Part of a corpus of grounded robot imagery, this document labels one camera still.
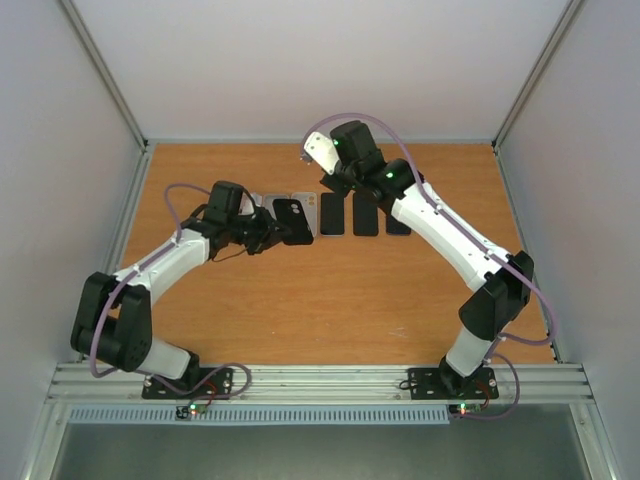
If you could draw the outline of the black phone case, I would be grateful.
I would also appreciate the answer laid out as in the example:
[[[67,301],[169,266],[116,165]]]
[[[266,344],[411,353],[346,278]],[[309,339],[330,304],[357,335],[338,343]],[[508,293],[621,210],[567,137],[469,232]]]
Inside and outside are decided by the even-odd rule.
[[[303,206],[296,199],[275,199],[273,210],[279,223],[286,227],[282,241],[287,246],[306,246],[314,241]]]

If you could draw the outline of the black smartphone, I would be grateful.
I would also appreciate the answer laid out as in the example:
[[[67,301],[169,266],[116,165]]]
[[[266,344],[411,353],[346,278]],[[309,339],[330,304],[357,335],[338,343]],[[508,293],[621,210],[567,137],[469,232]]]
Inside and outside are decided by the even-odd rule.
[[[341,236],[345,233],[344,198],[336,193],[320,196],[320,233],[323,236]]]

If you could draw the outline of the white phone case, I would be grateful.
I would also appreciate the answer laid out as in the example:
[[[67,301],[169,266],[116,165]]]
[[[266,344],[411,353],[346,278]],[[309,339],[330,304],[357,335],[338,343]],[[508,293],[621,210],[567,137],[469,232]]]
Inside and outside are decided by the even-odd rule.
[[[275,209],[274,202],[276,200],[284,200],[288,199],[289,196],[287,194],[266,194],[263,198],[263,206],[270,212],[270,214],[275,217]]]
[[[314,192],[295,192],[291,198],[301,203],[311,234],[316,237],[318,230],[317,195]]]

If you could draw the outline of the phone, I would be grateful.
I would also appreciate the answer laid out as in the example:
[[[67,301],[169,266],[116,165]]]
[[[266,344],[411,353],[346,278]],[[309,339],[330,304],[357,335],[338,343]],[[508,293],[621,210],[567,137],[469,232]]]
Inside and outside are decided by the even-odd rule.
[[[374,237],[379,233],[376,206],[364,196],[355,193],[352,199],[353,234]]]
[[[409,236],[411,234],[411,228],[393,216],[387,215],[385,218],[385,232],[388,235]]]

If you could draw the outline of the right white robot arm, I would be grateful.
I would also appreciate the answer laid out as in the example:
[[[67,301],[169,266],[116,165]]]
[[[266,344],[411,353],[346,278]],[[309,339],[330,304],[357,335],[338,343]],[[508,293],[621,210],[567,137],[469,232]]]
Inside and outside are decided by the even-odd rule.
[[[471,227],[409,160],[386,160],[361,121],[328,135],[313,132],[303,149],[323,170],[324,186],[374,203],[424,239],[463,279],[471,296],[458,311],[462,327],[438,370],[448,395],[467,394],[498,336],[529,303],[533,259],[523,251],[510,254]]]

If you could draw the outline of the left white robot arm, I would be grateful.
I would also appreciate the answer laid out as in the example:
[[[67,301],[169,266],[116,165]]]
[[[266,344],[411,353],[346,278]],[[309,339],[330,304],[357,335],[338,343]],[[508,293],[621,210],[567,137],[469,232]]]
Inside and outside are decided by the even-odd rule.
[[[237,183],[218,181],[206,193],[207,201],[185,219],[176,218],[169,239],[150,254],[115,273],[95,272],[85,280],[70,345],[88,357],[94,377],[135,372],[179,398],[199,391],[204,379],[198,356],[155,337],[153,306],[229,245],[256,255],[293,233]]]

